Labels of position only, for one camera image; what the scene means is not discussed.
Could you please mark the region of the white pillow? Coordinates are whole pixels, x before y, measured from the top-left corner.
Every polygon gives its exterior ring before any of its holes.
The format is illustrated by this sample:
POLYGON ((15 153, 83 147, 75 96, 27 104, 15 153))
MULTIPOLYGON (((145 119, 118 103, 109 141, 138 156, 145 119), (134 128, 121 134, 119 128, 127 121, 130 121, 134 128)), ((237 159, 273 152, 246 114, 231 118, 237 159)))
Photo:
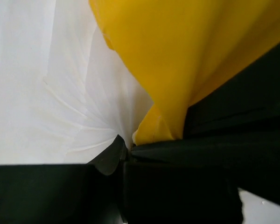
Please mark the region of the white pillow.
POLYGON ((0 0, 0 165, 86 163, 127 147, 153 102, 86 0, 0 0))

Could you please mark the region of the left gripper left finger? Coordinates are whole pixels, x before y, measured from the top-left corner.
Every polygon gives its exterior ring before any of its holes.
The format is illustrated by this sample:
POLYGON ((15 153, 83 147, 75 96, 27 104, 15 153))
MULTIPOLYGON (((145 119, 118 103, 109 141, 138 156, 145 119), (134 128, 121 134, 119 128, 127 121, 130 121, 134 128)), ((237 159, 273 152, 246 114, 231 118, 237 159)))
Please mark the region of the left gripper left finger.
POLYGON ((0 165, 0 224, 121 224, 112 174, 126 149, 114 141, 86 164, 0 165))

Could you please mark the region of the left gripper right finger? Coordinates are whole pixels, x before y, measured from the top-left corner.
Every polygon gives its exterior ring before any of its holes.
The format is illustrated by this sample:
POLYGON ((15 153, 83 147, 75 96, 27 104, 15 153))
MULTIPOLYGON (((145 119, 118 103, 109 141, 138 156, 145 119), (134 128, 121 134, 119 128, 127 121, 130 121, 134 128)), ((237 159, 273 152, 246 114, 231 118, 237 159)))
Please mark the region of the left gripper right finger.
POLYGON ((242 207, 222 168, 132 158, 122 164, 122 212, 129 224, 241 224, 242 207))

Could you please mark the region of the yellow pikachu pillowcase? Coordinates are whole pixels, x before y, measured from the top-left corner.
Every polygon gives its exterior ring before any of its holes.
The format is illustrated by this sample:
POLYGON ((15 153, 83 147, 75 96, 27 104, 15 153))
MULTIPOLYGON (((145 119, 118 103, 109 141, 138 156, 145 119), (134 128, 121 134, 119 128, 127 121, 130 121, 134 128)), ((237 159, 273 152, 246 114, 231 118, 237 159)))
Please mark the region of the yellow pikachu pillowcase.
POLYGON ((135 145, 182 138, 188 108, 280 43, 280 0, 91 0, 153 101, 135 145))

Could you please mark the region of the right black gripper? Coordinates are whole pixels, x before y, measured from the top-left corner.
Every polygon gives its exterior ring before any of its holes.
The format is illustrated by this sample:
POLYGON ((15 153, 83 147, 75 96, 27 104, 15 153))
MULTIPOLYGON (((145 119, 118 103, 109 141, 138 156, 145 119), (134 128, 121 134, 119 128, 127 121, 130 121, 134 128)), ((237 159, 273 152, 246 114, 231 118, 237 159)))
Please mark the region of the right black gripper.
POLYGON ((188 109, 182 161, 280 204, 280 43, 188 109))

